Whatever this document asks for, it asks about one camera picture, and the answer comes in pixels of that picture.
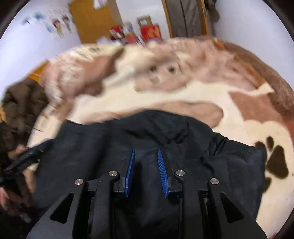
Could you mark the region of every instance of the white wall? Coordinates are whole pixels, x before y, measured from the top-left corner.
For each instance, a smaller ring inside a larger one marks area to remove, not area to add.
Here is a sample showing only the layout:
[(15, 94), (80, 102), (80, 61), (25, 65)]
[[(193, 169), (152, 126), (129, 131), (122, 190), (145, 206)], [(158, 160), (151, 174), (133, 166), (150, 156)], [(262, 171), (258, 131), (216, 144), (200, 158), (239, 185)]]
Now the white wall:
[(217, 37), (256, 54), (294, 88), (294, 42), (262, 0), (217, 0)]
[(46, 59), (81, 44), (75, 27), (64, 38), (53, 39), (44, 23), (22, 26), (27, 15), (36, 11), (68, 9), (71, 0), (31, 0), (12, 20), (0, 39), (0, 95), (8, 85), (21, 80)]
[(116, 0), (123, 22), (131, 22), (137, 36), (141, 35), (137, 17), (150, 15), (152, 23), (160, 27), (163, 39), (170, 38), (161, 0)]

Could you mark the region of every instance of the silver screw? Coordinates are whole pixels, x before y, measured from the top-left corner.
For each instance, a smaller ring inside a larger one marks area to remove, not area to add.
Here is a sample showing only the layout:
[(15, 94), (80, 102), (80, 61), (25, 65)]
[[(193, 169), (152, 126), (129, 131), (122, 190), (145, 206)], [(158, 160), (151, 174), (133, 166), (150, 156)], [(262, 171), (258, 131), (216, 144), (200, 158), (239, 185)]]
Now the silver screw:
[(81, 185), (81, 184), (83, 184), (83, 182), (84, 182), (84, 180), (82, 180), (81, 178), (78, 178), (76, 181), (74, 181), (74, 183), (76, 185)]
[(210, 179), (210, 182), (213, 184), (213, 185), (217, 185), (219, 183), (218, 179), (216, 178), (212, 178)]
[(185, 175), (185, 171), (183, 170), (178, 170), (176, 171), (177, 176), (184, 176)]
[(117, 176), (117, 171), (112, 170), (112, 171), (110, 171), (110, 172), (108, 173), (108, 175), (109, 175), (110, 177), (115, 177), (115, 176)]

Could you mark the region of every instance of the ribbed blue pad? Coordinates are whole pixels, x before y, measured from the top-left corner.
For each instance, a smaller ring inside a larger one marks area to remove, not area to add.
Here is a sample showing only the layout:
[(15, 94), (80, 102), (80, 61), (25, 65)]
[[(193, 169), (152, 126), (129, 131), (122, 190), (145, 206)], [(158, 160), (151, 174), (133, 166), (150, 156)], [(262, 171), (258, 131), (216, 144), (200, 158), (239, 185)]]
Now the ribbed blue pad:
[(161, 150), (158, 150), (157, 162), (158, 162), (158, 166), (159, 166), (159, 172), (160, 172), (160, 178), (161, 178), (161, 184), (162, 184), (162, 191), (163, 191), (165, 197), (168, 197), (168, 179), (167, 179), (166, 170), (165, 170), (165, 167), (164, 167), (164, 162), (163, 162)]
[(136, 153), (133, 149), (131, 159), (128, 166), (127, 176), (126, 176), (126, 187), (125, 187), (125, 196), (128, 197), (130, 191), (131, 191), (131, 185), (132, 185), (132, 179), (134, 176), (134, 166), (135, 166), (135, 158)]

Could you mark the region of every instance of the black paw print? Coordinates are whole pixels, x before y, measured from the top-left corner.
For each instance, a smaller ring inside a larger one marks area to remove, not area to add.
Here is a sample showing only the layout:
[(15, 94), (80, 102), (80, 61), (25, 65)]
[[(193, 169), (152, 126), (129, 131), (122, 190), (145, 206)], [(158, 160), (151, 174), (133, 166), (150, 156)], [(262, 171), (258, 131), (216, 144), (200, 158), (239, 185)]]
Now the black paw print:
[[(265, 148), (267, 154), (271, 153), (265, 169), (273, 174), (275, 177), (280, 179), (285, 179), (289, 175), (289, 170), (286, 164), (285, 160), (285, 153), (284, 148), (280, 145), (277, 145), (274, 147), (274, 140), (272, 137), (266, 138), (266, 146), (263, 142), (256, 142), (255, 147), (257, 148)], [(263, 183), (263, 192), (266, 192), (272, 182), (272, 179), (270, 177), (265, 177), (264, 183)]]

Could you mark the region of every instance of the triangular cutout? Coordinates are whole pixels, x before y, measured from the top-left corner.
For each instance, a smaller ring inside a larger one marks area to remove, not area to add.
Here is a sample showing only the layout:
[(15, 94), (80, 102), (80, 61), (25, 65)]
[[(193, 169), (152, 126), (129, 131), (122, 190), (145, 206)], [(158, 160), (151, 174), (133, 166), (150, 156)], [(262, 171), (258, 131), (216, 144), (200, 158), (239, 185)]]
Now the triangular cutout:
[(69, 215), (69, 209), (71, 208), (73, 198), (74, 194), (70, 193), (50, 215), (50, 220), (65, 224), (67, 222), (67, 217)]
[(238, 208), (231, 202), (223, 192), (220, 193), (221, 202), (225, 210), (225, 216), (227, 217), (228, 223), (242, 220), (244, 215), (238, 210)]

